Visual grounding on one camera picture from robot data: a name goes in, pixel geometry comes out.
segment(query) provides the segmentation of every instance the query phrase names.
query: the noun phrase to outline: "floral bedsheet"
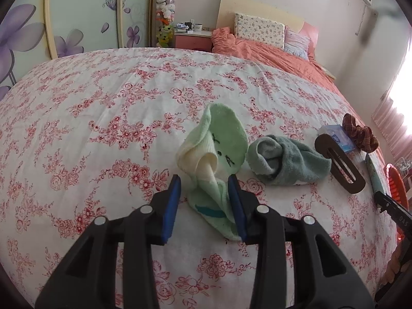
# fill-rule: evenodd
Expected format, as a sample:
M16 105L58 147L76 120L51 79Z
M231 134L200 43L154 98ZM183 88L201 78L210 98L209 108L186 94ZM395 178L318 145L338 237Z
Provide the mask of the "floral bedsheet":
M96 216L127 216L177 173L183 192L174 232L166 246L152 248L161 308L248 307L257 248L226 240L190 208L188 178L175 161L209 102L229 105L250 142L272 133L313 146L322 125L353 113L337 94L275 68L176 49L64 57L35 67L11 89L0 102L0 261L29 302ZM364 158L352 154L368 178ZM266 186L246 163L238 178L282 215L317 218L369 291L376 290L396 229L377 212L368 179L352 195L332 176L317 184ZM289 304L290 245L285 254ZM121 247L116 273L121 306Z

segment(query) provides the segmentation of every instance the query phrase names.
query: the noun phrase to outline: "pink drawer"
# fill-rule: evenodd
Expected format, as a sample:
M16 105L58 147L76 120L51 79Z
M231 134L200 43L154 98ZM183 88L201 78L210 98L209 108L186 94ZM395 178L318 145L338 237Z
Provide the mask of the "pink drawer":
M175 48L185 48L189 50L212 51L212 41L209 37L176 35Z

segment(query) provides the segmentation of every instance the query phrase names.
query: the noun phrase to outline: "brown hair clip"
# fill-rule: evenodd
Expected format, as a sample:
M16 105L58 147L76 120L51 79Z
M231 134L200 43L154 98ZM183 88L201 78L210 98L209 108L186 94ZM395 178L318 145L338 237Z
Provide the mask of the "brown hair clip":
M349 193L359 193L365 187L365 179L332 137L325 133L319 135L315 140L315 149L325 158L332 160L330 172Z

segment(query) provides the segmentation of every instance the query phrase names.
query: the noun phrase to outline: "headboard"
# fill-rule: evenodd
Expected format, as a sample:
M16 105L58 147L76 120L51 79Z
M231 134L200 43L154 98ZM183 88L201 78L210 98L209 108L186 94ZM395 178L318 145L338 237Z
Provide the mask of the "headboard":
M301 17L294 16L274 6L253 0L220 0L220 8L216 28L230 27L234 30L234 14L243 13L283 23L293 31L311 39L309 52L314 52L318 42L318 29Z

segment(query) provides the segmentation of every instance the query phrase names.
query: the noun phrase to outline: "hand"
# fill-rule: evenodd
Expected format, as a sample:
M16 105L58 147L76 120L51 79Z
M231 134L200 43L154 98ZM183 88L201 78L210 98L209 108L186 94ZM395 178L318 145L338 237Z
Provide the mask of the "hand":
M399 272L405 272L409 265L411 264L412 260L408 261L406 264L403 266L400 265L399 257L401 254L402 250L402 241L398 243L398 246L396 247L395 251L392 253L391 260L388 262L388 266L386 269L386 272L384 276L381 279L381 284L386 285L387 283L393 283L393 280L395 279L395 274Z

